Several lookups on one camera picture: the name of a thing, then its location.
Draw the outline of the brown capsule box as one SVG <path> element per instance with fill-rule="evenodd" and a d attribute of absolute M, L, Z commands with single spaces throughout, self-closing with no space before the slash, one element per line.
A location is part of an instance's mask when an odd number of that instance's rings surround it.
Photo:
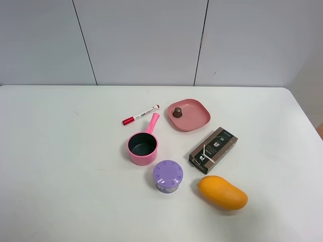
<path fill-rule="evenodd" d="M 189 162 L 208 174 L 235 146 L 238 138 L 219 127 L 189 154 Z"/>

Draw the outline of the brown coffee capsule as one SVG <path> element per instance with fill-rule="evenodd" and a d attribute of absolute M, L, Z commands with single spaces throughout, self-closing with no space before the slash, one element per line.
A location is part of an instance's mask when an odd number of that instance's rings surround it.
<path fill-rule="evenodd" d="M 182 109 L 180 107 L 176 107 L 173 111 L 173 117 L 180 118 L 182 115 Z"/>

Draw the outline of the pink square plate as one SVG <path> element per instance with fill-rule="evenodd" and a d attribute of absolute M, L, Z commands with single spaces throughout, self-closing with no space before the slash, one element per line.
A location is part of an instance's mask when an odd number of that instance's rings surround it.
<path fill-rule="evenodd" d="M 182 109 L 180 118 L 173 117 L 173 111 L 176 107 Z M 174 127 L 183 132 L 190 132 L 199 129 L 210 122 L 211 115 L 208 110 L 195 99 L 183 99 L 172 103 L 167 108 L 167 115 Z"/>

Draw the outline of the red whiteboard marker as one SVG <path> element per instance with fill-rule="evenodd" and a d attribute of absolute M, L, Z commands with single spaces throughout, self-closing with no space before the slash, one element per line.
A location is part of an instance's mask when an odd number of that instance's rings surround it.
<path fill-rule="evenodd" d="M 130 124 L 130 123 L 132 123 L 132 122 L 134 122 L 135 120 L 137 120 L 137 119 L 140 119 L 140 118 L 142 118 L 142 117 L 144 117 L 144 116 L 147 116 L 148 114 L 150 114 L 150 113 L 153 113 L 153 112 L 155 112 L 155 111 L 157 111 L 158 109 L 160 108 L 160 106 L 157 104 L 157 105 L 155 105 L 155 106 L 153 106 L 153 107 L 150 107 L 148 110 L 146 110 L 146 111 L 143 111 L 143 112 L 141 112 L 141 113 L 139 113 L 139 114 L 137 114 L 137 115 L 134 115 L 134 116 L 131 116 L 131 117 L 129 117 L 129 118 L 127 118 L 127 119 L 125 119 L 125 120 L 123 120 L 122 121 L 122 124 L 124 125 L 124 126 L 126 126 L 126 125 L 128 125 L 128 124 Z"/>

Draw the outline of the pink toy saucepan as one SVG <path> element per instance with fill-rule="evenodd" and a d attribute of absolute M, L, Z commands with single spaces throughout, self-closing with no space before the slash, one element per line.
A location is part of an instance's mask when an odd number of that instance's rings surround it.
<path fill-rule="evenodd" d="M 136 133 L 129 138 L 127 148 L 134 164 L 146 166 L 156 159 L 158 140 L 153 135 L 153 130 L 158 119 L 159 114 L 154 113 L 146 131 Z"/>

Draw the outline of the purple lidded jar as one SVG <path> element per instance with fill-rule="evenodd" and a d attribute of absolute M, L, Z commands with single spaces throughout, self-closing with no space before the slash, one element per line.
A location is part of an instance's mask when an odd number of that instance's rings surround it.
<path fill-rule="evenodd" d="M 183 180 L 181 166 L 172 160 L 163 160 L 153 169 L 153 179 L 157 189 L 165 194 L 175 192 Z"/>

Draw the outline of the yellow mango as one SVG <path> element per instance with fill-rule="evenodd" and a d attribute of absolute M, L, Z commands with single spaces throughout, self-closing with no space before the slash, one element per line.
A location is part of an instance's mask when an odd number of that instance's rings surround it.
<path fill-rule="evenodd" d="M 220 176 L 205 176 L 197 186 L 208 201 L 225 210 L 242 209 L 248 202 L 248 196 L 242 190 Z"/>

